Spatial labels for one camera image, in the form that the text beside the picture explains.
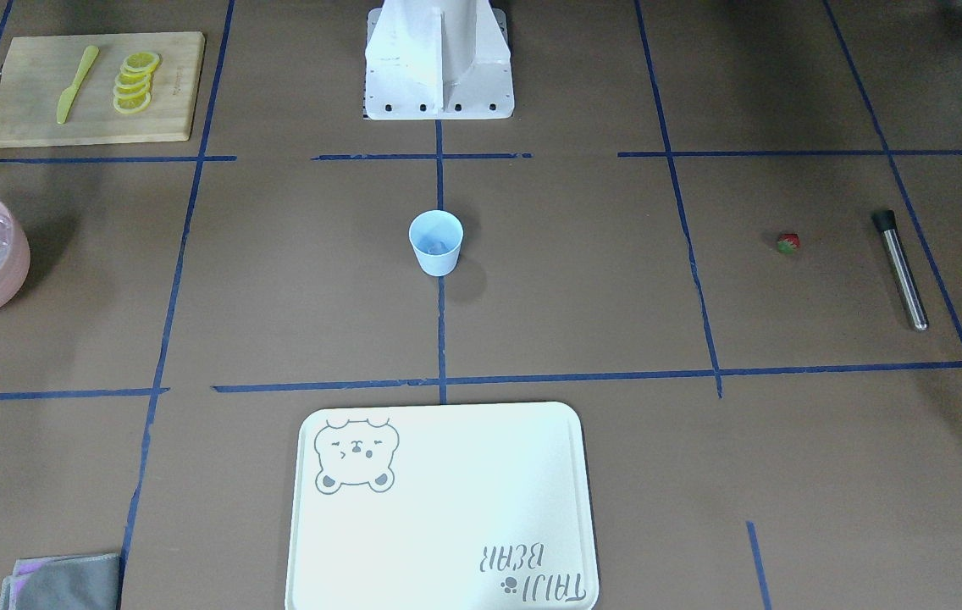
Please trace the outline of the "light blue plastic cup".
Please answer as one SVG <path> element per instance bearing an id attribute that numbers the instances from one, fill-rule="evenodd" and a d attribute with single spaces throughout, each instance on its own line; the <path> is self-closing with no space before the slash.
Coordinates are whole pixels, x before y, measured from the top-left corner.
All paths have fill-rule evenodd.
<path id="1" fill-rule="evenodd" d="M 464 227 L 453 213 L 426 211 L 411 222 L 408 239 L 420 269 L 432 277 L 445 277 L 457 266 Z"/>

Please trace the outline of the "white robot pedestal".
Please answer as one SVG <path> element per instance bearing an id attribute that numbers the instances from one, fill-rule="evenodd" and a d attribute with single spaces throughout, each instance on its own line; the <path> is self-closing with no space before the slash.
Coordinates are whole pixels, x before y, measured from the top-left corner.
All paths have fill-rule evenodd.
<path id="1" fill-rule="evenodd" d="M 511 30 L 489 1 L 384 1 L 368 13 L 362 116 L 508 119 Z"/>

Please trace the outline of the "red strawberry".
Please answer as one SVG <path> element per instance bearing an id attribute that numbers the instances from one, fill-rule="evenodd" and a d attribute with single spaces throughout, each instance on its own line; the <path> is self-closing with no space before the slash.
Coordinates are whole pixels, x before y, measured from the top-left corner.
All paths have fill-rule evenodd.
<path id="1" fill-rule="evenodd" d="M 776 250 L 783 254 L 795 254 L 801 248 L 801 238 L 798 233 L 779 233 L 776 238 Z"/>

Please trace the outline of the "grey folded cloth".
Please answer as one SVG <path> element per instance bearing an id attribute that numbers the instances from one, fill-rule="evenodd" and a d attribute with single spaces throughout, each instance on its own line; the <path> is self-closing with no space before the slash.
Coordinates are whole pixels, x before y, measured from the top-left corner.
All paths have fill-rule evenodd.
<path id="1" fill-rule="evenodd" d="M 0 609 L 117 609 L 118 553 L 21 558 L 3 579 Z"/>

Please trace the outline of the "cream bear tray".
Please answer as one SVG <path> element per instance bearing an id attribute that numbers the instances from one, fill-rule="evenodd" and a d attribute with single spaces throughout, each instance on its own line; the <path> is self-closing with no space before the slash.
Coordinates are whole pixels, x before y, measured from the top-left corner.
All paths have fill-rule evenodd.
<path id="1" fill-rule="evenodd" d="M 582 422 L 562 402 L 318 410 L 287 559 L 287 609 L 594 609 Z"/>

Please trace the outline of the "steel muddler black tip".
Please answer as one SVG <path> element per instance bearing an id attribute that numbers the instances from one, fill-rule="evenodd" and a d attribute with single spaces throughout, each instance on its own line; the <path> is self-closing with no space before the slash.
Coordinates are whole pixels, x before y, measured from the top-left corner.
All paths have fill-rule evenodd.
<path id="1" fill-rule="evenodd" d="M 915 279 L 912 277 L 909 260 L 904 251 L 902 240 L 900 240 L 895 213 L 891 209 L 880 209 L 880 211 L 871 214 L 871 221 L 882 239 L 888 262 L 890 262 L 894 278 L 898 283 L 900 300 L 902 300 L 910 327 L 915 331 L 926 331 L 929 329 L 929 318 L 927 318 L 925 305 L 921 300 Z"/>

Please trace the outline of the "lemon slices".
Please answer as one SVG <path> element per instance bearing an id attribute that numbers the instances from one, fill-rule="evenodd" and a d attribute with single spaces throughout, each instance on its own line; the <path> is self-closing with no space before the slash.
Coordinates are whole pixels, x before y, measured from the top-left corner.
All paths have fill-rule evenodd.
<path id="1" fill-rule="evenodd" d="M 126 55 L 113 81 L 113 111 L 123 115 L 143 112 L 152 103 L 153 74 L 161 64 L 155 51 Z"/>

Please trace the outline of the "yellow plastic knife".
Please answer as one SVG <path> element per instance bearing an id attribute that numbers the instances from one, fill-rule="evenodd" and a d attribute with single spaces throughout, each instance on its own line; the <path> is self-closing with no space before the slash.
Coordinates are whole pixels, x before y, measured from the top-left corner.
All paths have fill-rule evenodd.
<path id="1" fill-rule="evenodd" d="M 74 77 L 69 85 L 60 92 L 58 97 L 58 104 L 55 108 L 55 121 L 58 125 L 63 125 L 67 123 L 70 109 L 72 104 L 75 103 L 80 89 L 85 82 L 87 75 L 89 75 L 91 67 L 97 61 L 99 55 L 99 47 L 95 45 L 86 46 L 81 54 L 81 58 L 77 69 L 75 70 Z"/>

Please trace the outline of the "wooden cutting board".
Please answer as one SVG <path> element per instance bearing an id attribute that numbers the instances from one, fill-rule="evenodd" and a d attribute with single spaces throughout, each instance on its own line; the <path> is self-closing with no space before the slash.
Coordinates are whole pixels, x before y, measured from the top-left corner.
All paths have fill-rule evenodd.
<path id="1" fill-rule="evenodd" d="M 56 124 L 60 92 L 86 46 L 99 47 L 68 120 Z M 0 149 L 171 142 L 190 139 L 206 38 L 202 32 L 16 37 L 0 80 Z M 113 81 L 126 55 L 155 51 L 152 103 L 143 112 L 113 111 Z"/>

